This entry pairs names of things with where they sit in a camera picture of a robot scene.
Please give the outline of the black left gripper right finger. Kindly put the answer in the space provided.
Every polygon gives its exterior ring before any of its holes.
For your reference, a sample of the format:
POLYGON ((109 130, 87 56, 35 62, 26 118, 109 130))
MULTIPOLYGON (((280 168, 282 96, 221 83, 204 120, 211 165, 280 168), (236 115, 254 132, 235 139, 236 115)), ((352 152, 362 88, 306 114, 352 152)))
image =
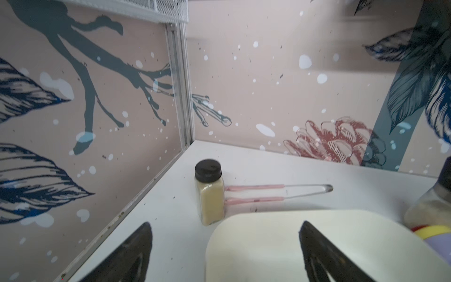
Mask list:
POLYGON ((299 243, 310 282, 372 282, 373 278, 329 241, 313 224, 305 221, 299 243))

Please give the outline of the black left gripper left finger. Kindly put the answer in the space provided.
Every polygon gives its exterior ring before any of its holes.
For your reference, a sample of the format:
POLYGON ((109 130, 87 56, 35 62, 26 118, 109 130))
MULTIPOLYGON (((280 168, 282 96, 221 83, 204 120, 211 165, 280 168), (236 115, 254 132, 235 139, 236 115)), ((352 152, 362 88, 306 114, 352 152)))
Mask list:
POLYGON ((145 222, 81 281, 144 282, 152 241, 152 227, 145 222))

